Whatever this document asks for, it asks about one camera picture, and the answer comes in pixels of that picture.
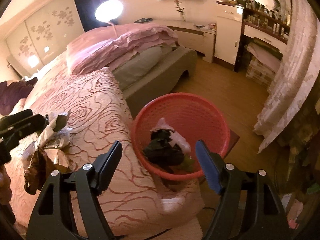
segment drawer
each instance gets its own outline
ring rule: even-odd
[[[270,36],[269,34],[266,34],[248,25],[244,27],[244,35],[251,38],[257,37],[258,39],[261,39],[271,44],[272,46],[275,46],[276,48],[278,48],[282,54],[285,53],[285,50],[287,48],[287,45],[282,41],[279,41],[278,39]]]
[[[216,5],[218,17],[242,22],[243,9],[218,3]]]
[[[204,36],[194,33],[174,31],[179,38],[179,44],[185,48],[194,49],[203,52]]]

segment snack package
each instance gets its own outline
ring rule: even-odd
[[[68,159],[59,150],[70,143],[68,118],[69,113],[51,113],[48,126],[23,152],[21,160],[25,177],[24,188],[27,193],[34,195],[37,190],[41,190],[52,171],[68,171]]]
[[[70,112],[56,115],[49,114],[49,125],[40,134],[36,148],[63,149],[70,143],[70,128],[67,127]]]

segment purple blanket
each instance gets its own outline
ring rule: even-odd
[[[9,86],[6,81],[0,83],[0,114],[8,115],[12,112],[14,106],[20,99],[26,98],[33,89],[33,86],[38,81],[33,78],[27,82],[19,81],[12,82]]]
[[[175,46],[173,30],[154,23],[102,27],[82,34],[67,46],[67,66],[72,75],[87,74],[109,66],[113,71],[136,53],[153,46]]]

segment rose in vase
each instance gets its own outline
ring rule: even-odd
[[[180,7],[179,4],[180,4],[181,2],[179,2],[178,0],[175,0],[174,3],[175,3],[176,6],[177,6],[177,9],[178,9],[177,12],[180,13],[182,20],[185,22],[185,21],[186,21],[186,19],[185,19],[185,17],[184,17],[184,16],[185,16],[185,12],[184,12],[184,9],[185,9],[185,8],[181,8],[181,7]]]

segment lamp shade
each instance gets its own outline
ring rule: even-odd
[[[123,11],[123,5],[118,0],[106,1],[97,8],[96,19],[101,22],[109,22],[118,18]]]

